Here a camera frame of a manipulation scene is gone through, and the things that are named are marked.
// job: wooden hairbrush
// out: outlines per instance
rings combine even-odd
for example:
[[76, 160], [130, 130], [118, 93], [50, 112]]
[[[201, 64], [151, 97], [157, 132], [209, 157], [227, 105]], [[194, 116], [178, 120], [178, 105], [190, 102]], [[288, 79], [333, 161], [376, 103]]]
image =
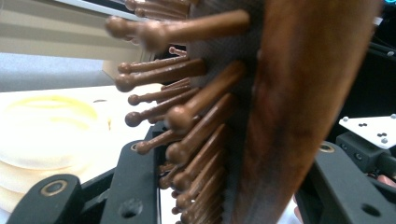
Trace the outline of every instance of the wooden hairbrush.
[[[122, 64], [116, 78], [120, 91], [178, 80], [163, 91], [199, 88], [185, 102], [141, 118], [161, 116], [184, 136], [167, 149], [172, 164], [160, 180], [176, 190], [180, 222], [276, 223], [347, 96], [380, 3], [127, 1], [157, 21], [107, 20], [111, 35], [147, 50], [186, 46], [170, 48], [178, 55], [172, 60]], [[202, 118], [194, 122], [196, 116]], [[136, 124], [131, 115], [126, 122]]]

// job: white surface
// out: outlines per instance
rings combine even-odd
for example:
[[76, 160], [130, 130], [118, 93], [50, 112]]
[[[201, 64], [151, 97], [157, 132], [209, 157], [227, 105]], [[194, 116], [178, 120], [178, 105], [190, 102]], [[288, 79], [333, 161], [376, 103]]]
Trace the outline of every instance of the white surface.
[[86, 2], [86, 1], [81, 1], [81, 0], [55, 0], [55, 1], [69, 4], [69, 5], [72, 5], [75, 7], [83, 7], [83, 8], [89, 9], [89, 10], [102, 12], [107, 15], [123, 17], [125, 19], [132, 20], [132, 21], [144, 21], [145, 20], [145, 19], [136, 17], [136, 15], [133, 13], [126, 13], [123, 11], [118, 11], [118, 10], [110, 8], [110, 7], [102, 7], [102, 6], [99, 6], [99, 5], [90, 3], [90, 2]]
[[[89, 158], [87, 158], [87, 161], [89, 161], [92, 157], [95, 157], [95, 160], [92, 165], [90, 165], [80, 176], [81, 182], [83, 183], [115, 167], [120, 155], [120, 150], [125, 144], [134, 140], [144, 139], [150, 124], [147, 121], [144, 121], [136, 128], [129, 128], [124, 123], [124, 117], [128, 112], [142, 111], [152, 107], [154, 104], [143, 103], [138, 106], [130, 106], [127, 103], [127, 99], [130, 94], [145, 94], [148, 92], [154, 92], [158, 91], [160, 87], [161, 85], [159, 84], [147, 85], [135, 88], [129, 93], [121, 93], [117, 91], [114, 86], [51, 91], [5, 92], [0, 93], [0, 108], [13, 102], [15, 99], [41, 93], [67, 95], [70, 97], [76, 97], [86, 102], [93, 102], [99, 99], [106, 100], [104, 103], [97, 103], [95, 107], [99, 113], [111, 119], [111, 131], [97, 136], [98, 139], [106, 139], [106, 141], [103, 141], [103, 145], [100, 148], [96, 148], [95, 151], [89, 155]], [[5, 223], [7, 217], [8, 213], [4, 210], [0, 210], [0, 223]]]
[[339, 124], [377, 147], [388, 149], [396, 145], [396, 119], [390, 115], [360, 119], [345, 117]]

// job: screw hole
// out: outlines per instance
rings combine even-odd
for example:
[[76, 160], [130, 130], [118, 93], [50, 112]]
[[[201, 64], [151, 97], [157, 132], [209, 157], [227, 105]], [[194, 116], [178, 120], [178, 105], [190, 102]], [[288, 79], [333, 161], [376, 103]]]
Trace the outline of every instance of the screw hole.
[[327, 152], [327, 153], [333, 153], [334, 152], [334, 148], [333, 147], [330, 147], [330, 146], [325, 145], [325, 144], [320, 145], [319, 149], [322, 152]]
[[131, 199], [121, 204], [119, 214], [124, 218], [131, 218], [143, 211], [143, 204], [137, 199]]
[[131, 150], [132, 150], [132, 151], [137, 151], [136, 145], [137, 145], [137, 144], [131, 145]]
[[364, 203], [361, 205], [361, 210], [363, 210], [368, 215], [373, 217], [380, 217], [381, 213], [375, 207], [371, 206], [370, 204]]

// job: yellow object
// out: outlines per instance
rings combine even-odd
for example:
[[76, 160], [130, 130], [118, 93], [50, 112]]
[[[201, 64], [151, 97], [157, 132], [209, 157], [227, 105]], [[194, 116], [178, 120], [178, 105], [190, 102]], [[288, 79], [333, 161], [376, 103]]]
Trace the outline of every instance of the yellow object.
[[3, 116], [14, 128], [88, 130], [98, 120], [96, 111], [77, 99], [60, 96], [34, 96], [9, 105]]

